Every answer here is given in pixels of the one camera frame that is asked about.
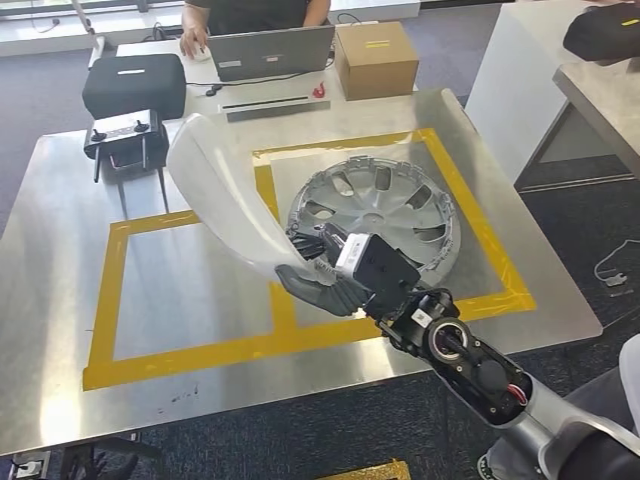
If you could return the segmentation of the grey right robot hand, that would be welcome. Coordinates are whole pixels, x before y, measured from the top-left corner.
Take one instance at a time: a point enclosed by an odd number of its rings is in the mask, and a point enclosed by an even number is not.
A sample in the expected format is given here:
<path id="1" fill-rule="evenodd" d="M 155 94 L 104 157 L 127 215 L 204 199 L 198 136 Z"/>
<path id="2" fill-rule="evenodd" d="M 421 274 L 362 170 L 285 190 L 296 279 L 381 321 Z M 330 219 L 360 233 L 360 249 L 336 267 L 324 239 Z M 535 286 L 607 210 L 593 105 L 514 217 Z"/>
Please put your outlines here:
<path id="1" fill-rule="evenodd" d="M 288 265 L 275 273 L 288 293 L 299 300 L 339 317 L 348 317 L 365 305 L 371 293 L 357 282 L 339 274 L 334 266 L 347 240 L 347 232 L 331 222 L 314 226 L 310 233 L 298 228 L 286 230 L 288 239 L 303 259 L 332 280 L 330 285 L 300 276 Z"/>

